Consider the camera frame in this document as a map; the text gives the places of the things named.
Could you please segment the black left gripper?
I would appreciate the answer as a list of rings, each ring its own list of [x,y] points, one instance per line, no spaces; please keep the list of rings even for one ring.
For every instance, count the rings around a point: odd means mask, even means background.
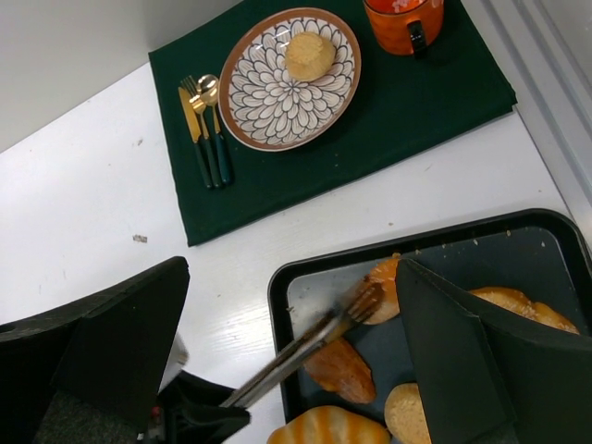
[[[182,371],[160,394],[140,379],[141,394],[158,410],[140,443],[224,443],[251,422],[243,408],[223,407],[232,389]]]

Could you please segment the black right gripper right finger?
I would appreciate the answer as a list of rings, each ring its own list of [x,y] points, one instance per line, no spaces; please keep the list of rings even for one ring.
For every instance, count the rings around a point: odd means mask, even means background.
[[[588,443],[591,339],[483,301],[413,260],[396,277],[435,443]]]

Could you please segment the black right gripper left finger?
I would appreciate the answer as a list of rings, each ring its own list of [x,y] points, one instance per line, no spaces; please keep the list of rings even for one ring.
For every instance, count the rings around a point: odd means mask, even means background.
[[[149,423],[186,300],[172,257],[1,326],[4,443],[133,443]]]

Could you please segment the metal tongs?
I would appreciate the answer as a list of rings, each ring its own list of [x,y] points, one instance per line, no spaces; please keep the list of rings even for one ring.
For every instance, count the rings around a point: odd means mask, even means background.
[[[257,374],[235,389],[220,406],[241,409],[252,407],[297,371],[314,353],[374,315],[383,300],[384,291],[378,283],[353,286],[338,296],[321,318],[283,348]]]

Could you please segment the glazed round sesame bun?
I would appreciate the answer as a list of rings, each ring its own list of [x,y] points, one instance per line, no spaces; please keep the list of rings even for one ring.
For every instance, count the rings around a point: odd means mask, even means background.
[[[367,325],[382,324],[400,314],[400,306],[396,288],[397,267],[400,257],[394,254],[388,260],[377,264],[364,280],[371,284],[378,284],[384,295],[380,307],[372,316],[365,320]]]

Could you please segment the brown oblong glazed bread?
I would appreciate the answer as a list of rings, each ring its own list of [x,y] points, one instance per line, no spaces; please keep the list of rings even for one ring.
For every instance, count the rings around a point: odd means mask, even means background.
[[[322,389],[336,393],[345,401],[368,404],[376,399],[370,367],[344,338],[322,347],[303,367]]]

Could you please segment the small pale round bun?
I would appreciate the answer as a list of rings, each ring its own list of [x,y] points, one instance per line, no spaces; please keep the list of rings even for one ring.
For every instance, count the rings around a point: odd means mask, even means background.
[[[314,32],[300,32],[287,45],[286,69],[295,80],[314,81],[330,70],[336,53],[337,50],[329,39]]]

